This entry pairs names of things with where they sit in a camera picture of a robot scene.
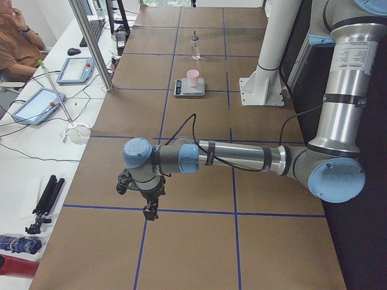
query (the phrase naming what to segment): white pillar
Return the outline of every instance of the white pillar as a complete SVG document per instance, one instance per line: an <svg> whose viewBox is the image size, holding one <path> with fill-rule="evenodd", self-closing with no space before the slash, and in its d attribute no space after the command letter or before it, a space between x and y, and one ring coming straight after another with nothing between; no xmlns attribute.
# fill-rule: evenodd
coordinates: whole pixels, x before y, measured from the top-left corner
<svg viewBox="0 0 387 290"><path fill-rule="evenodd" d="M283 106L278 68L302 0L274 0L256 70L240 78L242 105Z"/></svg>

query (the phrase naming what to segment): computer mouse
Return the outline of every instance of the computer mouse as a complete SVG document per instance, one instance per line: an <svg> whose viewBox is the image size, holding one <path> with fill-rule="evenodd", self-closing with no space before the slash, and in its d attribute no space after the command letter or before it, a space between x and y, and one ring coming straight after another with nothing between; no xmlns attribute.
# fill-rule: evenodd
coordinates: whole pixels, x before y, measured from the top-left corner
<svg viewBox="0 0 387 290"><path fill-rule="evenodd" d="M80 50L78 48L72 47L68 49L67 54L69 56L75 56L76 54L80 54Z"/></svg>

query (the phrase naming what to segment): digital scale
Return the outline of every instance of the digital scale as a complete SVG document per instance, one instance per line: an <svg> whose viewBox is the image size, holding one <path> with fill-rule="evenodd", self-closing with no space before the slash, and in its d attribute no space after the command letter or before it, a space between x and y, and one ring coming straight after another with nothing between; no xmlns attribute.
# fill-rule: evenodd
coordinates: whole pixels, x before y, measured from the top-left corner
<svg viewBox="0 0 387 290"><path fill-rule="evenodd" d="M204 79L200 77L197 86L190 86L187 78L175 80L174 95L176 98L201 98L204 95Z"/></svg>

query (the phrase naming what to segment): person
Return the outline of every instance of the person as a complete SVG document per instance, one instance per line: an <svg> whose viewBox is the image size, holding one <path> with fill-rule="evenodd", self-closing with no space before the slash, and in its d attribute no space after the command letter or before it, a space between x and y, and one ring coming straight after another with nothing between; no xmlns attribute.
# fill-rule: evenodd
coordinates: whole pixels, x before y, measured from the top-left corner
<svg viewBox="0 0 387 290"><path fill-rule="evenodd" d="M25 82L37 70L38 60L44 59L41 37L26 24L21 11L12 7L11 0L0 0L0 70L12 81Z"/></svg>

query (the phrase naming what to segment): tablet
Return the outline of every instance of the tablet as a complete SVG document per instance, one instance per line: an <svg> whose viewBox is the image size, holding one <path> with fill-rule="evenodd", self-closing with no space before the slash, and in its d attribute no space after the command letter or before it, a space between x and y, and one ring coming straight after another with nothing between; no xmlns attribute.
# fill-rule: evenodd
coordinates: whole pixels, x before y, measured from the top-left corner
<svg viewBox="0 0 387 290"><path fill-rule="evenodd" d="M59 93L59 97L64 100L65 94ZM41 88L32 97L30 97L12 117L16 121L38 125L43 122L59 106L59 100L53 90Z"/></svg>
<svg viewBox="0 0 387 290"><path fill-rule="evenodd" d="M85 83L93 73L93 69L94 61L91 57L68 57L56 82L61 85Z"/></svg>

